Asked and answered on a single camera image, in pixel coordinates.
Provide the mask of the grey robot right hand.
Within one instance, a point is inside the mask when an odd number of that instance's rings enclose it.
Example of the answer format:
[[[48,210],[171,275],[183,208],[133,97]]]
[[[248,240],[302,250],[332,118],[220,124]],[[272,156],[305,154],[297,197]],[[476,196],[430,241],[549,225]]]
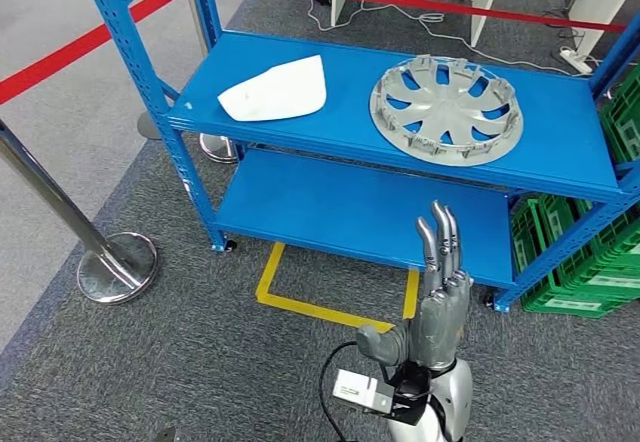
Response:
[[[472,279],[461,267],[458,225],[449,207],[434,200],[431,213],[435,230],[422,216],[415,221],[425,261],[423,297],[415,314],[384,333],[368,325],[359,328],[355,342],[361,354],[385,366],[411,361],[432,370],[454,362]]]

